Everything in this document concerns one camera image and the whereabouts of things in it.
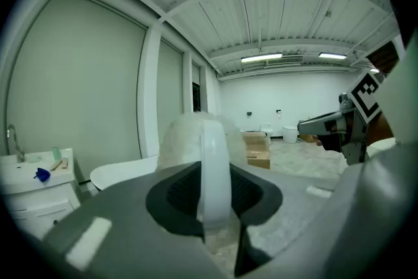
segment faucet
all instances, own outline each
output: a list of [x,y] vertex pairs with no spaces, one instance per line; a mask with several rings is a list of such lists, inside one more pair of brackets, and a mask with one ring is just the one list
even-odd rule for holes
[[18,152],[17,153],[18,163],[21,163],[21,162],[23,162],[25,160],[25,153],[19,147],[19,144],[18,144],[18,136],[16,134],[16,128],[12,124],[8,125],[8,127],[7,127],[7,138],[8,139],[10,138],[10,130],[13,130],[13,133],[14,133],[14,136],[13,136],[13,139],[14,139],[14,149]]

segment white handle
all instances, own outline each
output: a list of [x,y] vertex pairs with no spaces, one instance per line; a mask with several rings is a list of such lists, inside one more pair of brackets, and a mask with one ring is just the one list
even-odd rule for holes
[[202,121],[201,133],[201,200],[205,230],[225,227],[231,213],[231,172],[225,132],[213,120]]

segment sink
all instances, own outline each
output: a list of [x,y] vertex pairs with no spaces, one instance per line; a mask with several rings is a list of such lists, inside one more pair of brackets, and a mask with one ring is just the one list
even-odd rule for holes
[[18,162],[18,156],[17,155],[10,155],[10,156],[1,156],[0,157],[0,167],[3,165],[8,164],[15,164]]
[[49,152],[33,152],[25,154],[25,161],[18,163],[16,155],[0,157],[0,184],[1,193],[11,194],[34,189],[47,188],[60,185],[75,180],[74,163],[72,149],[60,150],[63,158],[68,158],[67,169],[58,168],[51,172],[51,177],[41,182],[38,178],[34,178],[38,168],[50,170],[55,159],[52,151]]

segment roller blind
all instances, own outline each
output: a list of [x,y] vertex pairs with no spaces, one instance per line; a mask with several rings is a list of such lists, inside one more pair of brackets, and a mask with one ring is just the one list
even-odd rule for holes
[[183,113],[183,54],[161,41],[157,70],[157,123],[162,143],[169,125]]
[[201,84],[200,68],[194,63],[191,64],[191,81],[195,84]]
[[7,123],[25,152],[73,148],[79,182],[140,159],[137,73],[145,30],[89,0],[51,0],[24,40]]

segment blue object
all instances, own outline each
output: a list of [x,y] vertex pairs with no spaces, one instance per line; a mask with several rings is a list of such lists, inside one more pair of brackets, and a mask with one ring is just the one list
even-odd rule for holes
[[36,176],[33,177],[33,179],[38,178],[41,182],[47,181],[51,177],[50,171],[38,168],[38,171],[36,172]]

